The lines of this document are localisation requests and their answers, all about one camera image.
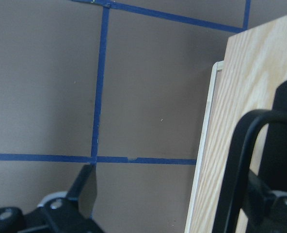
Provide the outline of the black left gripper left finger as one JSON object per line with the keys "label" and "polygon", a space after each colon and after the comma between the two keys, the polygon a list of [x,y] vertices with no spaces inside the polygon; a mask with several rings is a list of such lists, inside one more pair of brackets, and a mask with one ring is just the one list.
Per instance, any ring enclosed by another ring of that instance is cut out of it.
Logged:
{"label": "black left gripper left finger", "polygon": [[51,194],[41,204],[41,213],[50,232],[98,232],[98,225],[91,218],[96,196],[96,166],[84,165],[66,193]]}

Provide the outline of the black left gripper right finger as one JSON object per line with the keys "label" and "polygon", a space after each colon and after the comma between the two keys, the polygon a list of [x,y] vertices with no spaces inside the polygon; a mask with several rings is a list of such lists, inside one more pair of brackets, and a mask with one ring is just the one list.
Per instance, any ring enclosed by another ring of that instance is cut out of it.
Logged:
{"label": "black left gripper right finger", "polygon": [[250,170],[245,215],[247,233],[287,233],[287,192],[271,190]]}

